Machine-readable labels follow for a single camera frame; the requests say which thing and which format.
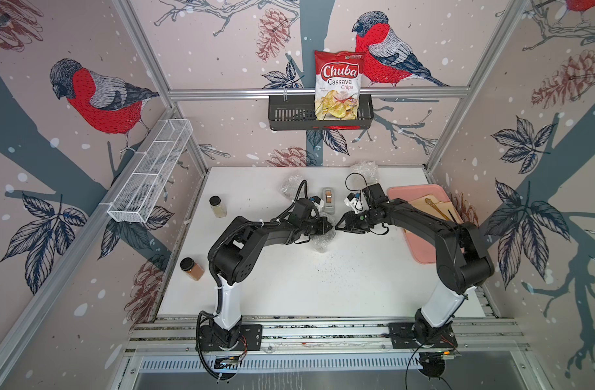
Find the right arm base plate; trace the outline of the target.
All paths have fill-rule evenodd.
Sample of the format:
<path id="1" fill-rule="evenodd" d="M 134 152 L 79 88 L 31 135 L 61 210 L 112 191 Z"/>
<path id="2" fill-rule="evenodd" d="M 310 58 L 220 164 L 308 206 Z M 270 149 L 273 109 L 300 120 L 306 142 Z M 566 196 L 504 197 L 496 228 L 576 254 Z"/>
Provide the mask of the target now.
<path id="1" fill-rule="evenodd" d="M 451 321 L 440 328 L 424 323 L 389 323 L 387 336 L 394 349 L 457 349 L 452 325 Z"/>

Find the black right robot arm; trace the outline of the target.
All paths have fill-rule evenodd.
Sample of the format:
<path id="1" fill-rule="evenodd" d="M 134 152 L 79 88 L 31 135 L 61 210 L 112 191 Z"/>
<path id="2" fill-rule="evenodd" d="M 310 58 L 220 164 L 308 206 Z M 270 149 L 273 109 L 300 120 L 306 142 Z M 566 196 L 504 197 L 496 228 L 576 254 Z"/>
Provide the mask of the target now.
<path id="1" fill-rule="evenodd" d="M 365 234 L 378 224 L 403 228 L 435 249 L 439 282 L 429 300 L 417 310 L 413 327 L 419 344 L 434 344 L 448 331 L 467 295 L 494 274 L 494 263 L 480 229 L 472 223 L 438 219 L 401 199 L 373 203 L 360 214 L 348 211 L 335 229 Z"/>

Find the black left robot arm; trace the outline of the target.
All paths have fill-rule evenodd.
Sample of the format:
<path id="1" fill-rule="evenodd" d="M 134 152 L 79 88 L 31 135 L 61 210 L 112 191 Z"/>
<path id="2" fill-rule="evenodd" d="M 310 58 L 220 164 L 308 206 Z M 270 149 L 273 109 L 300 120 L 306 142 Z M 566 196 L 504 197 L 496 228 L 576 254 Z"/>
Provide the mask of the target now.
<path id="1" fill-rule="evenodd" d="M 211 247 L 208 271 L 216 282 L 217 304 L 210 315 L 212 340 L 231 349 L 241 337 L 241 283 L 252 273 L 263 249 L 270 245 L 302 245 L 333 230 L 326 216 L 295 215 L 272 221 L 235 218 Z"/>

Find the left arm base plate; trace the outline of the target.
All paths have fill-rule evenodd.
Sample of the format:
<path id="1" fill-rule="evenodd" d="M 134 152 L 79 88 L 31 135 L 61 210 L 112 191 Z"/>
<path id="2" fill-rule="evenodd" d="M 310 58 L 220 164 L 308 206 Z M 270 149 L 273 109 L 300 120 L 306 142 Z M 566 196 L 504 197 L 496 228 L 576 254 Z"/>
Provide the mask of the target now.
<path id="1" fill-rule="evenodd" d="M 230 330 L 219 325 L 202 325 L 196 332 L 198 349 L 202 352 L 260 351 L 263 326 L 238 323 Z"/>

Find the bubble wrap sheet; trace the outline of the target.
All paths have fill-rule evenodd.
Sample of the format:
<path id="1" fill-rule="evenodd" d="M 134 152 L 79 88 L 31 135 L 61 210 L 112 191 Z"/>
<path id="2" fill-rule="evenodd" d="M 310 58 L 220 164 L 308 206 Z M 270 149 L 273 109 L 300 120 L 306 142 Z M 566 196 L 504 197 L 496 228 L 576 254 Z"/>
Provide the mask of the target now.
<path id="1" fill-rule="evenodd" d="M 286 177 L 280 187 L 280 193 L 287 199 L 293 200 L 298 191 L 299 185 L 304 178 L 299 173 L 293 173 Z"/>
<path id="2" fill-rule="evenodd" d="M 357 162 L 350 167 L 352 173 L 361 175 L 368 185 L 380 182 L 379 168 L 374 161 Z"/>
<path id="3" fill-rule="evenodd" d="M 337 231 L 332 228 L 330 231 L 321 236 L 312 236 L 310 241 L 312 248 L 318 253 L 327 252 L 331 243 L 336 237 L 336 233 Z"/>

